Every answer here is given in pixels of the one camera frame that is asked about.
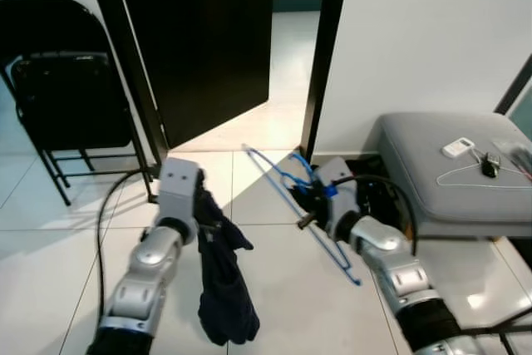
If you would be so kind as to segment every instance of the dark blue cloth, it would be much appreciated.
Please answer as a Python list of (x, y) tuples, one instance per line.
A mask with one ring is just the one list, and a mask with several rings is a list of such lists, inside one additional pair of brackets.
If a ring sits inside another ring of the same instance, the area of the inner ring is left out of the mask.
[(206, 213), (221, 227), (213, 233), (201, 229), (198, 235), (204, 287), (199, 300), (199, 319), (213, 343), (225, 345), (230, 340), (243, 344), (255, 338), (260, 321), (234, 251), (253, 249), (253, 245), (224, 216), (209, 192), (205, 192), (203, 204)]

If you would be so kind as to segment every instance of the black door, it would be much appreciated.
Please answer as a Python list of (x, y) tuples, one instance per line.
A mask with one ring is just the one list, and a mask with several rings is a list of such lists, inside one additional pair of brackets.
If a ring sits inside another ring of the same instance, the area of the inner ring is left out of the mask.
[(272, 0), (126, 0), (170, 147), (268, 100)]

